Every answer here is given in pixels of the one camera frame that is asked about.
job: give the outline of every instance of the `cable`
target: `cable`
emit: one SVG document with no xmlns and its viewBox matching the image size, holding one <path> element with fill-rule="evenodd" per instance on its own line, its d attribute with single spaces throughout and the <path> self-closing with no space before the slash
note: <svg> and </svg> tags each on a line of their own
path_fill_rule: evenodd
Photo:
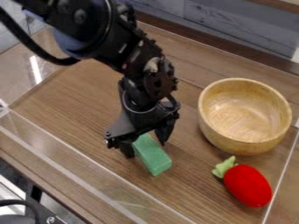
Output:
<svg viewBox="0 0 299 224">
<path fill-rule="evenodd" d="M 30 203 L 27 203 L 25 200 L 18 200 L 18 199 L 0 200 L 0 207 L 9 207 L 9 206 L 14 206 L 14 205 L 21 205 L 21 206 L 29 207 L 31 209 L 31 212 L 34 215 L 34 224 L 41 224 L 41 217 L 39 217 L 38 211 Z"/>
<path fill-rule="evenodd" d="M 11 17 L 7 15 L 2 7 L 0 7 L 0 22 L 2 22 L 6 29 L 10 31 L 10 33 L 15 36 L 15 38 L 19 40 L 19 42 L 30 49 L 37 56 L 39 56 L 43 60 L 49 61 L 50 63 L 58 65 L 58 66 L 70 66 L 78 62 L 77 59 L 69 57 L 65 59 L 57 59 L 50 54 L 47 54 L 42 48 L 33 42 L 29 35 L 23 32 L 19 25 L 14 22 Z"/>
</svg>

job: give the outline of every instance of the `metal bolt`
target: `metal bolt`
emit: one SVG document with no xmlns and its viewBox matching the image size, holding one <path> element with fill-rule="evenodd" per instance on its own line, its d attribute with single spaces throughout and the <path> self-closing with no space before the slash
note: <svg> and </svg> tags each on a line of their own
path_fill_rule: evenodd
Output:
<svg viewBox="0 0 299 224">
<path fill-rule="evenodd" d="M 82 9 L 76 10 L 73 20 L 77 25 L 82 25 L 86 21 L 88 15 Z"/>
<path fill-rule="evenodd" d="M 57 11 L 60 14 L 68 14 L 70 11 L 70 1 L 60 0 L 57 3 Z"/>
<path fill-rule="evenodd" d="M 54 222 L 54 218 L 53 217 L 49 217 L 47 219 L 46 219 L 46 223 L 47 224 L 51 224 Z"/>
</svg>

